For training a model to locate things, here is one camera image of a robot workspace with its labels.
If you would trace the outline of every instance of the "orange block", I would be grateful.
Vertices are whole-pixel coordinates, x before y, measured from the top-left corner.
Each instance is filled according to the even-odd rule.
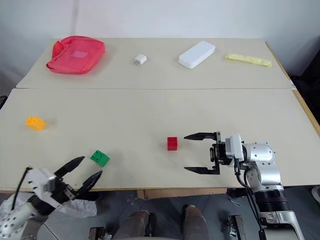
[[[43,121],[40,117],[29,116],[25,121],[25,125],[33,130],[43,130],[45,128],[46,122]]]

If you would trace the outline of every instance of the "table surface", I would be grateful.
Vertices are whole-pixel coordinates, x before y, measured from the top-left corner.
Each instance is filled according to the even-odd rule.
[[[291,85],[263,39],[250,38],[101,38],[106,54],[96,66],[79,75],[51,72],[48,46],[17,88],[29,89],[256,89],[290,88]],[[194,69],[178,63],[178,56],[207,41],[214,53]],[[265,58],[272,67],[225,59],[237,53]],[[143,65],[133,64],[138,54]]]
[[[26,127],[28,116],[45,130]],[[0,111],[0,189],[14,189],[26,166],[54,172],[78,156],[86,158],[64,178],[74,188],[100,169],[101,190],[240,187],[233,168],[184,169],[211,167],[213,142],[183,137],[215,131],[269,142],[285,186],[320,184],[320,138],[291,89],[14,89]],[[167,151],[169,136],[178,151]],[[90,159],[97,149],[110,157],[105,167]]]

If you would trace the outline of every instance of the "toy building block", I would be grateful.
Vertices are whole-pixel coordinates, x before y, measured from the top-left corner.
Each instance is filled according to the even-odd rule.
[[[100,166],[104,167],[110,160],[110,157],[108,157],[106,154],[104,154],[102,151],[95,151],[95,153],[90,157],[93,161],[95,161]]]
[[[29,116],[25,121],[25,125],[33,130],[43,130],[45,128],[46,122],[43,121],[40,117]]]
[[[167,149],[168,149],[168,151],[177,151],[178,138],[176,136],[169,136],[167,138]]]

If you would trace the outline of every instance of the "shoe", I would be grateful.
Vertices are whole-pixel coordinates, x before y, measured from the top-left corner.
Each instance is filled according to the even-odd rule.
[[[311,190],[311,194],[314,199],[320,204],[320,186],[315,186]]]

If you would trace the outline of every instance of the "yellow cloth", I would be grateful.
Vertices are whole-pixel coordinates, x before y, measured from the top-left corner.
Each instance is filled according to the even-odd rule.
[[[247,62],[251,64],[262,65],[266,67],[272,66],[272,62],[270,60],[263,59],[260,57],[255,57],[255,56],[244,56],[241,54],[229,53],[225,55],[225,58],[229,60],[236,60],[236,61],[242,61],[242,62]]]

